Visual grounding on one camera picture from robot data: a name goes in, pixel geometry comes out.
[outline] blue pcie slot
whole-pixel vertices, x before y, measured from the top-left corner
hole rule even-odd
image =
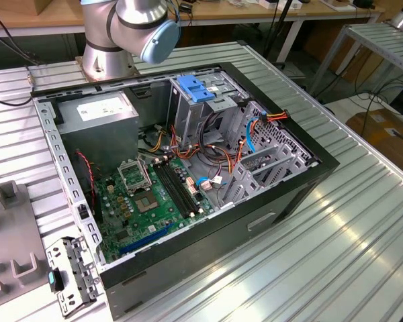
[[[127,245],[126,247],[123,247],[120,249],[120,255],[130,253],[133,250],[137,250],[138,248],[141,248],[142,246],[145,246],[146,244],[149,244],[150,242],[167,235],[167,232],[170,227],[173,226],[173,223],[167,225],[166,227],[162,228],[161,230],[158,230],[149,236],[143,237],[141,240],[135,241],[133,244]]]

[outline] red cable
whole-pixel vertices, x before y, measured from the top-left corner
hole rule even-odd
[[[91,165],[89,164],[88,159],[79,151],[76,151],[76,154],[80,156],[82,159],[84,159],[85,164],[88,167],[88,172],[89,172],[89,180],[91,181],[91,193],[93,195],[93,210],[94,210],[94,200],[95,200],[95,193],[94,193],[94,176],[93,176],[93,171],[91,170]]]

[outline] cardboard box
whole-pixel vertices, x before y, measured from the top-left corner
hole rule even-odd
[[[354,115],[347,125],[360,134],[365,112]],[[387,109],[369,112],[364,140],[403,170],[403,121]]]
[[[0,9],[27,15],[39,15],[51,1],[52,0],[0,0]]]

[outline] ram slot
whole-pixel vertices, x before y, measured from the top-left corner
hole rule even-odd
[[[175,188],[179,191],[179,194],[181,195],[181,197],[184,200],[184,202],[187,205],[187,207],[189,207],[191,209],[190,212],[197,213],[199,208],[194,203],[194,201],[191,198],[191,195],[189,194],[187,189],[185,189],[185,187],[183,186],[181,181],[177,178],[177,175],[172,170],[172,168],[167,165],[167,166],[165,166],[165,171],[171,177],[172,181],[175,184]]]
[[[187,205],[183,202],[183,199],[179,196],[179,193],[174,189],[173,181],[171,181],[169,176],[166,175],[164,168],[162,166],[155,166],[154,171],[171,197],[172,201],[178,208],[182,217],[188,218],[191,209],[187,208]]]

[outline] metal bracket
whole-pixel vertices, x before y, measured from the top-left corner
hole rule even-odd
[[[46,255],[51,271],[58,269],[63,281],[57,298],[64,318],[97,300],[100,278],[83,237],[62,238],[46,249]]]

